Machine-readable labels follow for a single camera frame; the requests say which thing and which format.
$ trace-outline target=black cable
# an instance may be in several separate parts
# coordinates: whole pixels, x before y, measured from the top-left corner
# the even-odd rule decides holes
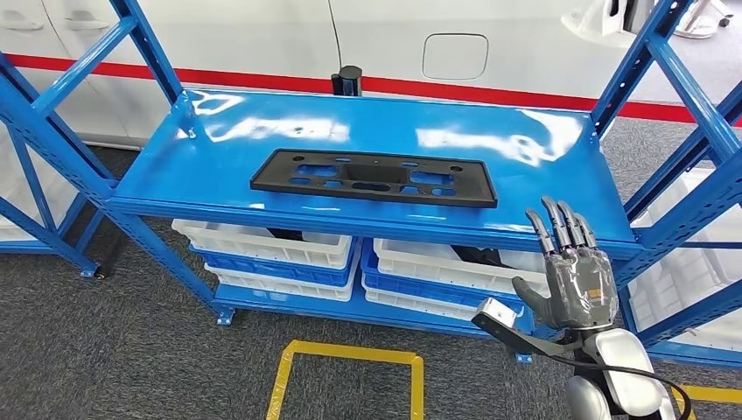
[[[561,356],[549,356],[546,355],[546,357],[552,359],[553,361],[558,361],[559,363],[564,363],[565,365],[571,365],[578,368],[587,368],[587,369],[596,369],[596,370],[612,370],[613,372],[623,372],[625,374],[634,374],[639,376],[646,376],[647,378],[656,379],[659,382],[664,382],[668,384],[671,388],[674,388],[677,390],[677,392],[680,393],[682,396],[683,403],[685,407],[682,409],[682,413],[680,415],[680,418],[678,420],[688,420],[690,417],[690,397],[688,394],[680,388],[677,384],[674,382],[665,379],[658,374],[653,374],[652,372],[647,372],[644,370],[634,369],[632,367],[622,367],[622,366],[610,366],[603,363],[585,363],[583,361],[576,361],[571,359],[566,359]]]

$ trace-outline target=robot finger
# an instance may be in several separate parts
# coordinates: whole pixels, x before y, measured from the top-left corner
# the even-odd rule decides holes
[[[545,254],[551,254],[554,252],[554,244],[551,243],[551,236],[549,231],[543,225],[543,220],[538,216],[532,208],[526,210],[526,217],[531,221],[534,227],[535,234],[538,236],[538,244],[541,246],[541,251]]]
[[[554,204],[553,199],[543,196],[541,197],[541,202],[543,206],[546,207],[546,213],[549,214],[549,218],[551,219],[554,236],[556,237],[556,245],[559,247],[559,250],[562,251],[571,245],[570,237],[567,234],[567,228],[564,226],[564,222],[562,221],[562,216],[559,214],[559,210],[557,209],[557,205]]]
[[[587,220],[579,213],[575,213],[575,220],[579,224],[580,230],[582,230],[582,235],[584,235],[584,241],[588,248],[597,248],[598,243],[595,241],[595,234],[592,232],[590,225],[587,224]]]
[[[560,200],[556,203],[556,206],[559,207],[562,216],[564,216],[564,223],[567,225],[567,232],[570,233],[572,243],[574,243],[576,247],[585,245],[585,237],[582,235],[582,229],[580,229],[575,220],[575,214],[572,212],[570,205]]]

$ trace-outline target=black plastic panel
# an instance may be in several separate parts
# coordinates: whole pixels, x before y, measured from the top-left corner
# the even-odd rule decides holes
[[[278,149],[250,188],[441,206],[497,207],[484,163],[374,153]]]

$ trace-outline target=yellow tape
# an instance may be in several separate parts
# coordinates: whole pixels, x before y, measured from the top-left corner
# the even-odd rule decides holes
[[[313,343],[310,341],[299,341],[297,339],[289,343],[281,353],[281,361],[278,363],[276,380],[273,383],[273,391],[270,393],[270,403],[266,420],[278,420],[281,416],[281,407],[284,404],[286,386],[289,383],[291,363],[294,354],[314,354],[317,356],[341,357],[344,359],[356,359],[361,361],[382,361],[410,365],[410,397],[409,418],[411,420],[422,420],[423,418],[423,358],[411,352],[397,352],[396,350],[381,350],[379,348],[367,348],[357,346],[342,346],[339,344]]]
[[[688,393],[691,400],[742,404],[742,390],[740,389],[695,387],[692,385],[683,385],[682,389]]]
[[[688,397],[693,401],[742,404],[742,390],[740,389],[697,387],[694,385],[682,385],[681,388],[688,393]],[[672,391],[677,408],[683,412],[683,408],[685,407],[683,397],[674,388]],[[690,411],[690,417],[688,419],[696,420],[696,414],[693,413],[693,410]]]
[[[683,396],[680,395],[679,392],[675,388],[672,388],[673,391],[673,397],[675,398],[675,402],[677,403],[677,408],[682,413],[683,410],[685,410],[685,402],[683,402]],[[696,420],[696,413],[693,412],[693,409],[690,409],[690,416],[688,417],[688,420]]]
[[[410,365],[412,378],[409,391],[409,418],[419,420],[423,418],[423,358],[415,356]]]

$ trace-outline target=white plastic crate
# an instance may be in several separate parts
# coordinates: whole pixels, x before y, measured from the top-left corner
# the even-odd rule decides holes
[[[672,207],[703,182],[712,169],[693,168],[675,180],[647,209],[651,221],[658,221]],[[742,241],[742,208],[732,206],[688,239],[689,242]],[[709,263],[717,272],[718,281],[734,283],[742,278],[742,251],[738,249],[703,249]]]
[[[501,250],[502,262],[519,268],[505,269],[463,262],[450,246],[438,243],[374,239],[374,252],[384,274],[509,294],[515,293],[512,278],[520,276],[536,291],[550,296],[543,256],[537,253]]]
[[[361,277],[360,281],[363,289],[366,290],[366,300],[375,304],[425,312],[441,317],[463,319],[464,321],[471,321],[477,312],[477,308],[471,306],[369,288],[366,286],[366,274]]]
[[[67,217],[67,212],[77,197],[77,189],[35,151],[31,149],[28,149],[28,151],[54,223],[59,226]],[[0,166],[0,179],[2,180],[0,181],[0,195],[37,223],[43,225],[41,212],[33,199],[31,188],[25,178],[16,152],[7,137],[0,139],[0,155],[3,156],[3,166]],[[33,240],[35,240],[33,236],[0,215],[0,242]]]
[[[739,352],[742,351],[739,326],[742,326],[742,310],[737,309],[698,328],[690,328],[670,341]]]
[[[632,226],[644,228],[698,186],[711,170],[684,173]],[[733,206],[689,242],[739,242],[742,210]],[[721,291],[742,277],[742,250],[677,248],[647,269],[629,285],[630,304],[637,329],[645,330],[667,317]],[[742,311],[735,311],[681,334],[671,341],[699,346],[736,349],[742,346]]]
[[[350,252],[351,236],[303,232],[304,241],[273,237],[264,227],[205,221],[172,221],[172,228],[188,237],[196,249],[342,269]]]
[[[260,297],[268,297],[271,300],[284,301],[286,294],[306,296],[308,298],[321,298],[347,302],[353,293],[353,282],[355,272],[359,270],[358,260],[361,257],[361,249],[358,247],[350,262],[351,269],[345,286],[327,286],[319,283],[308,283],[290,278],[264,276],[261,274],[247,273],[232,269],[218,269],[204,264],[204,268],[214,273],[219,282],[238,287],[254,289],[255,294]]]

